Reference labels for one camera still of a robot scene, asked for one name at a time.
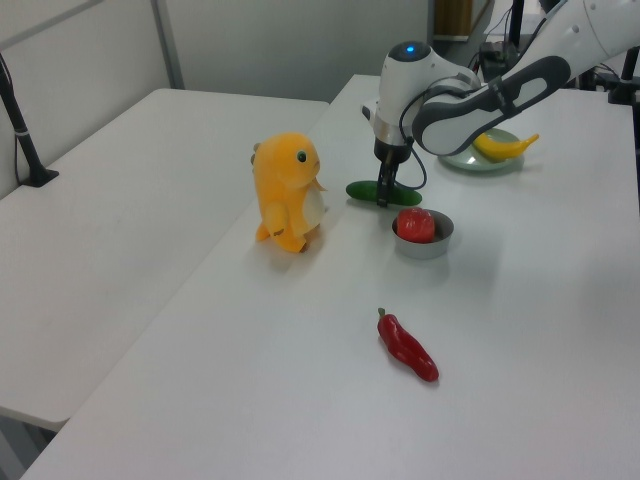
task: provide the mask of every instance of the yellow plush toy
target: yellow plush toy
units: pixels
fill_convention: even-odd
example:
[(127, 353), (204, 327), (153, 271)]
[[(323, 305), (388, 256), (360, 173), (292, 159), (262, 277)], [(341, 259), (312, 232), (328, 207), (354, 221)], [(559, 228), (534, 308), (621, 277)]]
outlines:
[(316, 175), (320, 160), (301, 133), (281, 133), (254, 147), (253, 176), (262, 223), (256, 240), (269, 237), (288, 252), (307, 249), (305, 234), (320, 224), (324, 203)]

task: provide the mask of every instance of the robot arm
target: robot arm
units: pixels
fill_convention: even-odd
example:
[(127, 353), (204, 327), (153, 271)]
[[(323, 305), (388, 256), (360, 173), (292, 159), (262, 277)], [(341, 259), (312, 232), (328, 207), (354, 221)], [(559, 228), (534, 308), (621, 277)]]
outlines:
[(521, 113), (571, 78), (640, 44), (640, 0), (563, 0), (504, 76), (481, 86), (470, 70), (419, 42), (394, 47), (380, 76), (370, 122), (381, 161), (378, 204), (386, 206), (413, 139), (430, 153), (461, 152), (489, 128)]
[(412, 135), (433, 154), (458, 153), (571, 78), (640, 44), (638, 25), (638, 0), (565, 0), (507, 74), (465, 98), (431, 97), (416, 114)]

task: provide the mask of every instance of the white tabletop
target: white tabletop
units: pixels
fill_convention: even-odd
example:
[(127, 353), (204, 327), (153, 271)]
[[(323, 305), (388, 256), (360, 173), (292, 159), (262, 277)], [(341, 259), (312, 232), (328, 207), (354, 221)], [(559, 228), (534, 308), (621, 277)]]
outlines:
[(0, 202), (0, 415), (58, 429), (254, 196), (252, 147), (327, 104), (159, 90)]
[[(393, 211), (344, 193), (377, 173), (359, 113), (376, 88), (354, 77), (311, 131), (329, 210), (309, 251), (255, 244), (254, 202), (25, 480), (638, 478), (630, 110), (559, 91), (506, 124), (541, 140), (502, 174), (424, 154), (424, 205), (456, 231), (417, 262)], [(379, 306), (438, 384), (390, 360)]]

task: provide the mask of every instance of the white wall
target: white wall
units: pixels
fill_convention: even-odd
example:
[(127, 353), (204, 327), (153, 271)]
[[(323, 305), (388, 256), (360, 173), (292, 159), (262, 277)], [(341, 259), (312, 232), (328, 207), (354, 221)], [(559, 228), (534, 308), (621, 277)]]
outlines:
[[(103, 1), (2, 53), (45, 165), (169, 86), (149, 0)], [(15, 188), (12, 159), (13, 127), (0, 107), (0, 198)]]
[(427, 40), (428, 0), (160, 0), (188, 89), (331, 101), (391, 47)]

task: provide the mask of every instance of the red bell pepper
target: red bell pepper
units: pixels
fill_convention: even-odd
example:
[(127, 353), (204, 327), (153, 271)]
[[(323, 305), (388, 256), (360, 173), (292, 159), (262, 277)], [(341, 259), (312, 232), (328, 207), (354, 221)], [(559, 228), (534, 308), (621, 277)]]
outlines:
[(389, 353), (411, 367), (421, 379), (435, 382), (440, 376), (438, 367), (422, 345), (402, 328), (395, 315), (385, 314), (382, 308), (378, 309), (378, 313), (378, 333)]

